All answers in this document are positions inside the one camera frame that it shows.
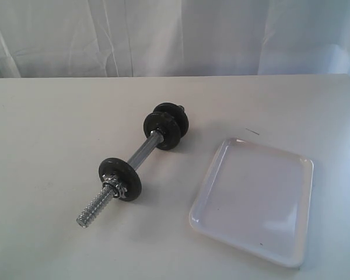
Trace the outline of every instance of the black weight plate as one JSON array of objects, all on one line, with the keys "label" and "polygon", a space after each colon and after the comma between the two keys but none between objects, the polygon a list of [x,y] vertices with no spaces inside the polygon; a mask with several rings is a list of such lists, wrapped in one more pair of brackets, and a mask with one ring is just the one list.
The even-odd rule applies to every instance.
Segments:
[{"label": "black weight plate", "polygon": [[149,137],[153,130],[159,130],[163,134],[163,142],[157,145],[158,149],[171,150],[180,142],[180,128],[175,119],[168,113],[150,113],[145,118],[143,128],[146,137]]},{"label": "black weight plate", "polygon": [[185,136],[189,128],[189,121],[184,110],[176,104],[165,102],[156,106],[153,112],[166,112],[174,117],[180,128],[181,137]]},{"label": "black weight plate", "polygon": [[114,157],[105,159],[99,167],[99,176],[101,182],[104,181],[103,175],[117,175],[127,188],[123,201],[132,201],[138,198],[141,193],[141,181],[136,171],[125,161]]}]

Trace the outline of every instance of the square tray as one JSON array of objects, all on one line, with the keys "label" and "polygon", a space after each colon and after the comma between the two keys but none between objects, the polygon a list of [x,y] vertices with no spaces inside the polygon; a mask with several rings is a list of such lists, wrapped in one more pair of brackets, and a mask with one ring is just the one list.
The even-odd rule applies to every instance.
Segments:
[{"label": "square tray", "polygon": [[313,162],[230,138],[223,142],[190,212],[211,238],[284,267],[303,262]]}]

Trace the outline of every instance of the table surface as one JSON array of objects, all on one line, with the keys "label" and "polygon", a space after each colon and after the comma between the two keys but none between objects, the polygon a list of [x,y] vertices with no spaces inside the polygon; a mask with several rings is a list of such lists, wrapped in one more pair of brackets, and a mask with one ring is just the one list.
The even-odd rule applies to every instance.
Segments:
[{"label": "table surface", "polygon": [[[185,107],[188,134],[138,169],[136,201],[111,201],[82,229],[100,162],[127,160],[163,101]],[[313,160],[300,269],[190,227],[212,157],[233,136]],[[350,77],[0,79],[0,279],[350,279]]]}]

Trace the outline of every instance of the white curtain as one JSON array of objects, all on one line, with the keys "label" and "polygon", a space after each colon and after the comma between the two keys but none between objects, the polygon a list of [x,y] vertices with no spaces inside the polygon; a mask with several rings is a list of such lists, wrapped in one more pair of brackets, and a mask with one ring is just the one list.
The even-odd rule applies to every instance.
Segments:
[{"label": "white curtain", "polygon": [[0,0],[0,77],[350,74],[350,0]]}]

